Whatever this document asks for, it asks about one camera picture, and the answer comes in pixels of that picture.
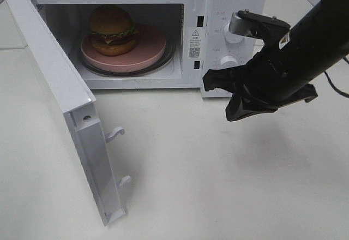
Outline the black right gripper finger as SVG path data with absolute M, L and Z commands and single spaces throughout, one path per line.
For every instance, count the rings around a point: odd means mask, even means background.
M 273 112 L 275 112 L 274 108 L 260 105 L 254 101 L 245 99 L 238 94 L 232 95 L 225 109 L 226 118 L 229 122 L 238 121 L 253 115 Z
M 206 92 L 216 88 L 228 92 L 242 92 L 245 84 L 246 65 L 226 69 L 209 69 L 203 76 Z

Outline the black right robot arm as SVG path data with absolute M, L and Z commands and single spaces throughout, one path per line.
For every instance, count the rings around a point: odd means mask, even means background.
M 203 76 L 206 91 L 232 94 L 226 118 L 238 121 L 317 97 L 311 81 L 348 55 L 348 0 L 320 0 L 295 26 L 241 10 L 229 31 L 264 42 L 245 65 Z

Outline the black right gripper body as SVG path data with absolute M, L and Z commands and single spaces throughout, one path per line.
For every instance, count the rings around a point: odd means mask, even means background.
M 318 61 L 303 49 L 262 49 L 246 64 L 244 90 L 239 95 L 274 108 L 317 97 L 309 82 L 318 76 Z

